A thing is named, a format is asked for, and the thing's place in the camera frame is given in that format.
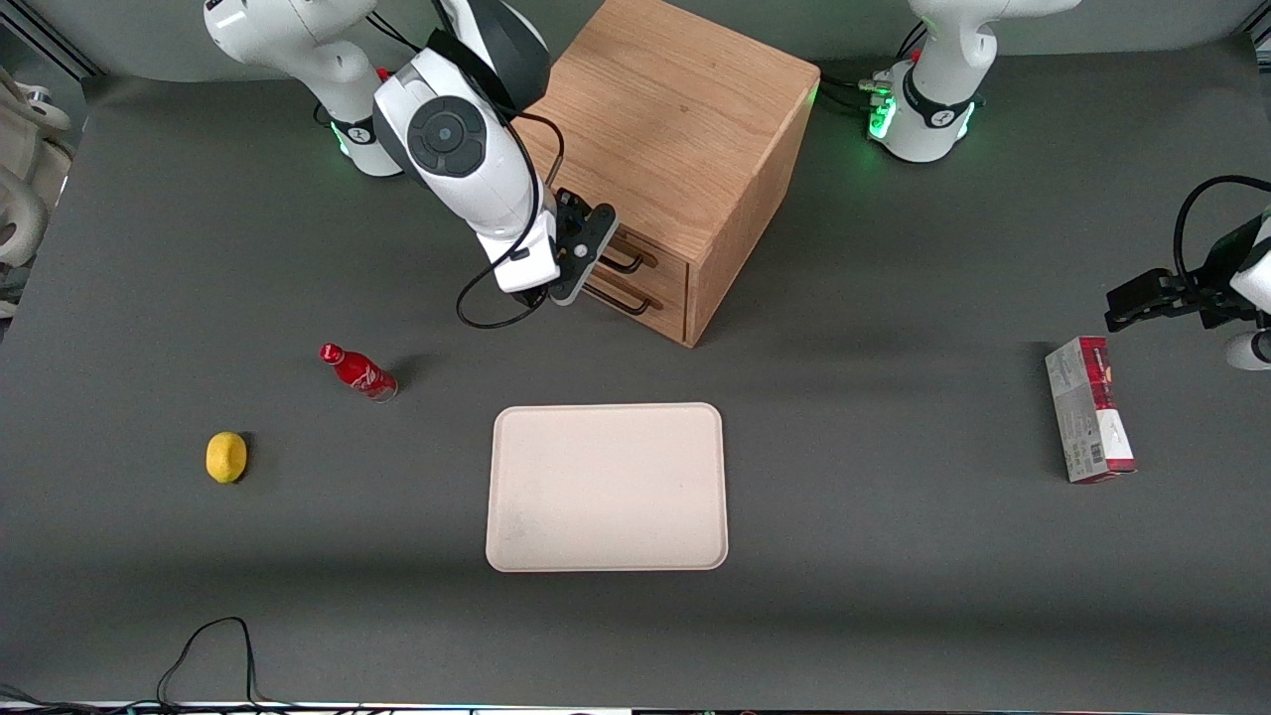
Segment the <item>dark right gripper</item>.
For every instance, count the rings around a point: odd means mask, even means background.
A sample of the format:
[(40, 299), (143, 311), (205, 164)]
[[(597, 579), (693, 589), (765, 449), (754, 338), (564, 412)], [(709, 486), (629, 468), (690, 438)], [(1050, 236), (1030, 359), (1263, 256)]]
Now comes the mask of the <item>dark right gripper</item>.
[(605, 257), (622, 245), (619, 218), (613, 204), (597, 204), (587, 212), (561, 204), (557, 221), (557, 265), (561, 276), (549, 284), (549, 298), (555, 305), (574, 304), (595, 267), (616, 271), (616, 262)]

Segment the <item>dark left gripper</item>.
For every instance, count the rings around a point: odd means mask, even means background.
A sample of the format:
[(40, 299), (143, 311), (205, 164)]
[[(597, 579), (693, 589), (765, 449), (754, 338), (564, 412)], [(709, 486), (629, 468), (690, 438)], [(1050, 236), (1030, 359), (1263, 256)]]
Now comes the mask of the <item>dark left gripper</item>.
[(1260, 323), (1261, 311), (1235, 293), (1230, 279), (1258, 236), (1263, 220), (1252, 218), (1218, 239), (1207, 250), (1199, 271), (1190, 271), (1202, 301), (1188, 297), (1185, 279), (1166, 268), (1153, 268), (1106, 293), (1108, 311), (1104, 323), (1111, 334), (1136, 323), (1157, 317), (1183, 317), (1199, 312), (1202, 329), (1213, 330), (1227, 323)]

